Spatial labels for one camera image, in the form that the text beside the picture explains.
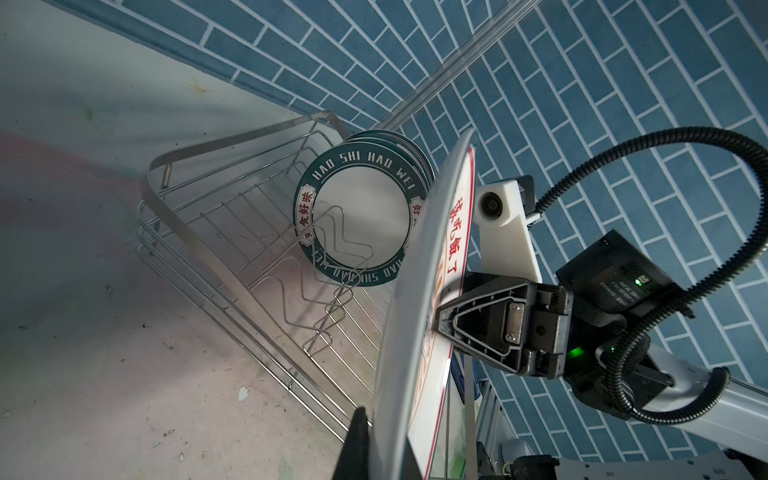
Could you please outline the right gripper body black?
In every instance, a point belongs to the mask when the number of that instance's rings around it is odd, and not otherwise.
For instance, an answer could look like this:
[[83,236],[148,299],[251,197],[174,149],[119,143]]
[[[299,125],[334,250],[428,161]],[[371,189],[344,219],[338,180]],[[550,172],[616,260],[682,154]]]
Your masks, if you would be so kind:
[[563,375],[573,294],[559,285],[516,281],[512,298],[522,303],[520,347],[513,351],[513,374],[556,379]]

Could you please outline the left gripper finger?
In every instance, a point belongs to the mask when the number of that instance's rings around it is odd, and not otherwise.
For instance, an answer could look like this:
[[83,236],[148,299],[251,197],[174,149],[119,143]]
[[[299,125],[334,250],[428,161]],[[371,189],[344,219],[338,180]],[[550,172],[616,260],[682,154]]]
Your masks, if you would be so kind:
[[366,410],[358,407],[352,416],[332,479],[368,480],[369,448],[370,427]]

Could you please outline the white plate orange sunburst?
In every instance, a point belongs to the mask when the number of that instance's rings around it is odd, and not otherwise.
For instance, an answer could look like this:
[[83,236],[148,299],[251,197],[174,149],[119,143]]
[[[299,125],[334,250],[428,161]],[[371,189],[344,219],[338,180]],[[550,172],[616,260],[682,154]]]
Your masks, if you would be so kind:
[[474,135],[474,129],[462,133],[440,168],[397,276],[375,381],[372,479],[430,473],[453,353],[436,331],[436,311],[462,292],[475,197]]

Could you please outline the metal wire dish rack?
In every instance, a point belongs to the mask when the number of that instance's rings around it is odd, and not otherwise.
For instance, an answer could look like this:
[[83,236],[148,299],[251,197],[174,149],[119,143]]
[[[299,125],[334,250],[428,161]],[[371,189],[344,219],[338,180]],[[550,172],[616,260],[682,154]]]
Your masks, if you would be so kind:
[[140,258],[334,437],[370,406],[392,285],[386,250],[301,179],[349,138],[332,113],[177,146],[141,179]]

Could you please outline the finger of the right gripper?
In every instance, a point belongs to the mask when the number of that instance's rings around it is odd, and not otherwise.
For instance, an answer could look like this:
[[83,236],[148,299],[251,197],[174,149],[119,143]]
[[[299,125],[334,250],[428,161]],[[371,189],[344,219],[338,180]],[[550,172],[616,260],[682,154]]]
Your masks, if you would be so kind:
[[466,278],[437,308],[433,331],[461,352],[511,374],[533,374],[530,345],[537,284],[523,278]]

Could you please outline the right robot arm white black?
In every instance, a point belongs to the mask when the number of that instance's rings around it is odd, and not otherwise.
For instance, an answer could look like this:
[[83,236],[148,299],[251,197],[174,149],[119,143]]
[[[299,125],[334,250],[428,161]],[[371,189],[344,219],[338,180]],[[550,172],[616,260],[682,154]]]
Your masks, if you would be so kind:
[[[491,367],[520,377],[563,378],[581,403],[629,420],[605,385],[608,360],[641,314],[683,289],[615,230],[556,276],[558,285],[469,274],[467,291],[437,309],[434,329]],[[673,412],[707,391],[714,370],[652,346],[645,333],[622,367],[621,387],[638,408]],[[704,415],[674,427],[737,452],[748,468],[767,475],[767,390],[730,377],[718,399]]]

